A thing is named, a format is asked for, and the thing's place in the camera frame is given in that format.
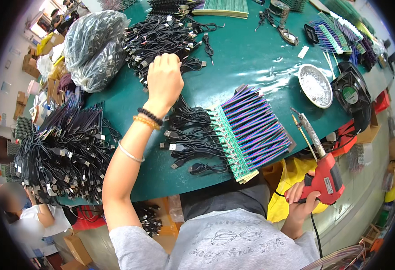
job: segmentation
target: gray t-shirt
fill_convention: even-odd
[[[141,227],[119,227],[109,236],[121,270],[294,270],[319,259],[312,232],[292,240],[262,215],[240,208],[185,222],[171,255]]]

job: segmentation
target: black beaded bracelet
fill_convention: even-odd
[[[158,119],[155,115],[153,115],[149,111],[145,110],[144,108],[138,108],[137,111],[139,113],[142,113],[142,114],[148,116],[148,118],[150,118],[151,120],[154,120],[157,123],[157,125],[159,125],[159,126],[163,125],[163,121],[161,119]]]

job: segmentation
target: silver bangle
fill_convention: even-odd
[[[144,157],[144,156],[142,156],[142,159],[138,159],[138,158],[135,158],[135,157],[134,157],[132,154],[130,154],[129,152],[127,152],[127,150],[124,149],[124,148],[122,147],[121,141],[122,141],[122,139],[120,139],[120,140],[118,141],[118,147],[119,147],[119,149],[121,149],[121,151],[122,151],[124,154],[126,154],[129,158],[133,159],[134,161],[137,161],[137,162],[140,162],[140,163],[142,163],[142,162],[145,161],[145,157]]]

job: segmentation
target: wall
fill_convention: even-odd
[[[376,31],[375,33],[376,37],[382,40],[387,40],[387,39],[391,40],[391,46],[388,48],[387,53],[388,55],[394,53],[395,52],[394,40],[392,39],[391,34],[388,31],[388,28],[385,26],[384,22],[380,18],[379,11],[375,10],[371,6],[371,4],[366,0],[356,0],[354,3],[351,4],[355,7],[355,9],[357,9],[357,11],[361,14],[361,16],[363,16],[370,22],[370,24],[373,26],[373,28]],[[392,115],[395,120],[395,75],[394,75],[393,83],[389,86],[389,93],[391,96]]]
[[[15,24],[15,29],[10,34],[9,40],[4,46],[3,53],[0,57],[0,115],[2,113],[6,114],[6,126],[1,126],[0,122],[0,136],[8,139],[11,139],[10,126],[16,123],[13,120],[13,115],[16,109],[17,93],[18,91],[26,92],[29,82],[34,79],[31,75],[22,71],[23,57],[27,53],[28,47],[35,47],[29,40],[29,37],[33,34],[30,31],[24,31],[25,22],[28,18],[33,18],[39,12],[42,3],[43,0],[33,0],[26,12],[19,17]],[[12,46],[21,51],[20,55],[14,55],[9,52]],[[11,60],[11,65],[8,69],[5,68],[7,60]],[[1,91],[4,81],[11,84],[8,94]],[[5,181],[6,179],[0,176],[0,183],[4,183]]]
[[[91,12],[102,11],[102,6],[97,0],[82,0],[82,3],[89,9]]]

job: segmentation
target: red soldering iron handle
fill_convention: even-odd
[[[345,186],[335,165],[334,157],[328,153],[318,161],[314,177],[309,174],[304,176],[303,193],[298,203],[305,203],[310,192],[319,191],[321,196],[317,200],[330,205],[340,198],[344,190]]]

